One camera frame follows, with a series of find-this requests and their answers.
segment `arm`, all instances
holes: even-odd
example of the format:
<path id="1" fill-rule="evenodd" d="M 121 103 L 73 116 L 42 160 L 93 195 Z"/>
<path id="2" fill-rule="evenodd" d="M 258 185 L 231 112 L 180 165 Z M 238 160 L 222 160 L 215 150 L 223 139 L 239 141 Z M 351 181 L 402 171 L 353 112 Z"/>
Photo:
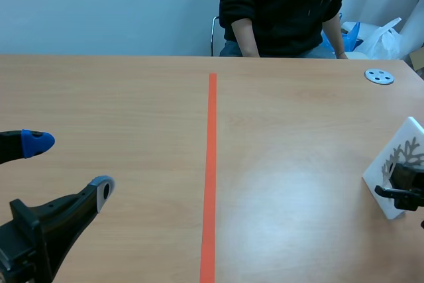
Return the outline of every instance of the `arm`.
<path id="1" fill-rule="evenodd" d="M 327 35 L 331 46 L 335 50 L 336 57 L 338 59 L 347 59 L 338 13 L 333 18 L 323 23 L 323 30 L 325 35 Z"/>
<path id="2" fill-rule="evenodd" d="M 219 18 L 223 28 L 232 28 L 243 56 L 259 57 L 252 29 L 254 0 L 221 0 Z"/>
<path id="3" fill-rule="evenodd" d="M 259 51 L 253 35 L 252 21 L 244 18 L 231 24 L 243 56 L 259 58 Z"/>
<path id="4" fill-rule="evenodd" d="M 338 59 L 347 59 L 339 20 L 339 11 L 341 7 L 342 0 L 331 0 L 327 12 L 323 17 L 323 30 L 331 46 L 335 49 L 336 57 Z"/>

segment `snowflake pattern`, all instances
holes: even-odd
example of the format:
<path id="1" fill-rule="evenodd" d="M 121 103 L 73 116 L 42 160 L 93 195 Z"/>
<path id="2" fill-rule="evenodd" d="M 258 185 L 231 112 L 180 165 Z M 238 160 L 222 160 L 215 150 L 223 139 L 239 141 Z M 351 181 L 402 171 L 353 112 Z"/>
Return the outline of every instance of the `snowflake pattern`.
<path id="1" fill-rule="evenodd" d="M 419 143 L 417 142 L 417 138 L 414 137 L 411 142 L 405 142 L 404 148 L 402 148 L 400 144 L 397 148 L 393 148 L 393 152 L 390 154 L 389 159 L 387 159 L 382 166 L 383 185 L 390 179 L 394 166 L 400 160 L 400 155 L 405 157 L 405 162 L 403 163 L 405 166 L 419 166 L 424 164 L 424 153 L 414 154 L 415 149 L 418 147 Z"/>

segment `black clamp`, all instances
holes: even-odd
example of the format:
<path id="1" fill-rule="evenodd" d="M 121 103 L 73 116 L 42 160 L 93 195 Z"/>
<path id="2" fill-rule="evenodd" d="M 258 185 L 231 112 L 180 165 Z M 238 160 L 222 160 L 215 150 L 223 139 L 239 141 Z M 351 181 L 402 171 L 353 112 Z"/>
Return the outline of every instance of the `black clamp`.
<path id="1" fill-rule="evenodd" d="M 416 211 L 424 207 L 424 166 L 397 163 L 389 181 L 393 188 L 376 186 L 376 194 L 394 199 L 395 207 L 401 210 Z"/>

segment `chair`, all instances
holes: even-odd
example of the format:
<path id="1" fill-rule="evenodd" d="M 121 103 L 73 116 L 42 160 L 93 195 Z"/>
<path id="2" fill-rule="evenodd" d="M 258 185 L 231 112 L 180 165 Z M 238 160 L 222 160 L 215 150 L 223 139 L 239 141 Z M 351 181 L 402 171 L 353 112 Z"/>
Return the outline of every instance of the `chair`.
<path id="1" fill-rule="evenodd" d="M 215 34 L 215 21 L 219 20 L 219 16 L 212 20 L 212 32 L 211 32 L 211 56 L 213 56 L 213 35 Z"/>

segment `jeans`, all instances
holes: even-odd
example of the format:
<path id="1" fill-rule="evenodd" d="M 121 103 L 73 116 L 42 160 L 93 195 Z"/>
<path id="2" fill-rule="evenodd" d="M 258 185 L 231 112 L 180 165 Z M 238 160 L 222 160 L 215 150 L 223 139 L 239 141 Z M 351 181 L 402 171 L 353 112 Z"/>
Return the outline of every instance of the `jeans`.
<path id="1" fill-rule="evenodd" d="M 222 49 L 219 56 L 243 56 L 239 44 L 235 41 L 227 41 L 224 49 Z M 278 56 L 263 56 L 264 58 L 278 58 Z M 335 59 L 336 56 L 329 49 L 318 46 L 312 50 L 308 50 L 302 54 L 294 56 L 293 58 L 302 59 Z"/>

